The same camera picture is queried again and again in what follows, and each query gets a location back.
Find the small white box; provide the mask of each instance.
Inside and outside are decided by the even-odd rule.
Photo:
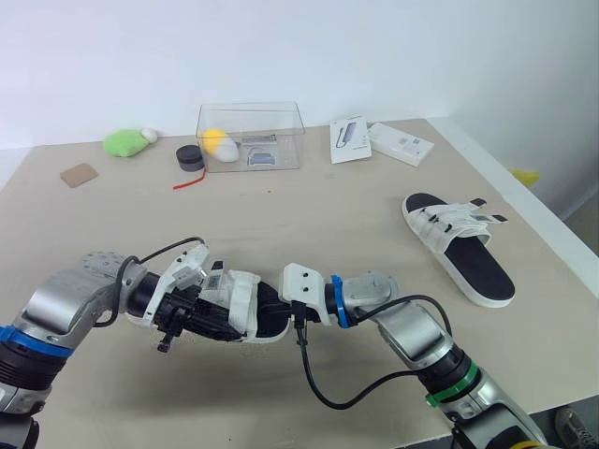
[[[361,116],[335,120],[330,123],[330,162],[354,161],[371,157],[366,119]]]
[[[371,126],[368,136],[371,139],[373,150],[414,167],[418,167],[433,147],[433,144],[427,140],[411,136],[381,123]]]

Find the transparent container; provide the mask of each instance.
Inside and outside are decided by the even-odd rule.
[[[222,162],[210,153],[223,142],[223,132],[237,146],[239,158],[234,162]],[[197,144],[210,172],[300,168],[303,135],[293,101],[202,105],[197,120]]]

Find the white slipper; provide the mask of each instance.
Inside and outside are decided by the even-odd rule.
[[[472,213],[486,201],[447,204],[429,194],[413,194],[402,203],[403,218],[460,290],[474,304],[505,307],[516,295],[509,276],[487,251],[488,224],[505,222],[501,215]]]

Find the red string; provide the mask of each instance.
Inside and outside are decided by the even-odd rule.
[[[185,187],[187,187],[189,185],[197,184],[198,182],[202,181],[205,176],[206,176],[206,168],[204,168],[204,172],[202,173],[202,176],[200,176],[196,180],[193,180],[193,181],[190,181],[190,182],[185,182],[183,184],[173,185],[172,186],[172,190],[179,190],[179,189],[185,188]]]

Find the green ring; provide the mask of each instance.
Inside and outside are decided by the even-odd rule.
[[[478,374],[478,366],[475,362],[471,360],[470,368],[468,369],[468,371],[466,371],[464,377],[459,379],[457,382],[455,382],[453,385],[451,385],[449,388],[446,388],[445,390],[441,390],[438,393],[435,393],[434,395],[427,395],[427,403],[431,407],[437,407],[443,400],[458,395],[458,393],[465,390],[472,384],[472,382],[476,378],[476,374]]]

